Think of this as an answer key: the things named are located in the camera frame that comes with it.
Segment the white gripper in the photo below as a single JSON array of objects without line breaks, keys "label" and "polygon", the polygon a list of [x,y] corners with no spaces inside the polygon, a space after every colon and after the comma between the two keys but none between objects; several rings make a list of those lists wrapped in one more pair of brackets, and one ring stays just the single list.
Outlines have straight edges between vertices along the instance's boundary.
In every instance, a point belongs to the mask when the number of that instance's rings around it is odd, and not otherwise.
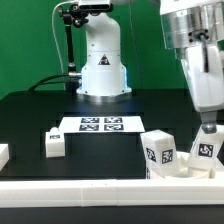
[{"label": "white gripper", "polygon": [[217,132],[217,110],[224,108],[224,71],[217,44],[208,44],[208,71],[204,70],[202,45],[186,49],[181,60],[192,101],[205,134]]}]

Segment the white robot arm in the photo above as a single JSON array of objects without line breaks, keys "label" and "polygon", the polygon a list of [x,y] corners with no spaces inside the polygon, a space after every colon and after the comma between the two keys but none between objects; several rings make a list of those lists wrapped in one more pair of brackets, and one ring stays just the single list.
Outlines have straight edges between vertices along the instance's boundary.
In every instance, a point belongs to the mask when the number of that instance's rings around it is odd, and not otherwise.
[{"label": "white robot arm", "polygon": [[[224,108],[224,0],[153,0],[159,6],[165,47],[181,61],[202,129],[214,133],[217,111]],[[120,59],[120,26],[107,13],[126,0],[78,0],[87,18],[87,62],[78,92],[90,97],[129,93]]]}]

